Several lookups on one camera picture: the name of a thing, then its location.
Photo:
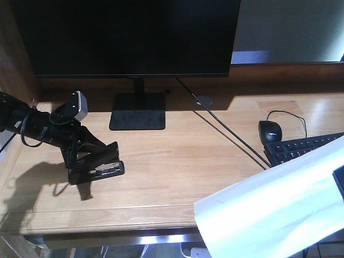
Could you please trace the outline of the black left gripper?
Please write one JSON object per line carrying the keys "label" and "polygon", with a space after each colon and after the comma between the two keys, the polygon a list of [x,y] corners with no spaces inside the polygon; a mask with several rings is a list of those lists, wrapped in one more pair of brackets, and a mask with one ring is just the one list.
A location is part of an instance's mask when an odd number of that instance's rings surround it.
{"label": "black left gripper", "polygon": [[102,151],[106,147],[85,126],[73,119],[57,123],[53,122],[48,112],[24,109],[20,110],[20,121],[22,143],[28,147],[38,147],[43,143],[60,147],[65,167],[69,170],[79,167],[77,144],[80,151]]}

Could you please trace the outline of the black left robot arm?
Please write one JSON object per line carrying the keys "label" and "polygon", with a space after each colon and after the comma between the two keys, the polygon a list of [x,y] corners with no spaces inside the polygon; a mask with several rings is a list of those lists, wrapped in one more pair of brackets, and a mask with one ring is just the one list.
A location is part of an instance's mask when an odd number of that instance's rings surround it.
{"label": "black left robot arm", "polygon": [[105,148],[103,142],[81,125],[87,113],[87,99],[80,91],[72,92],[66,103],[52,113],[39,111],[36,106],[1,92],[1,131],[19,134],[28,147],[25,138],[38,141],[32,147],[43,143],[59,147],[66,165],[80,152],[94,153]]}

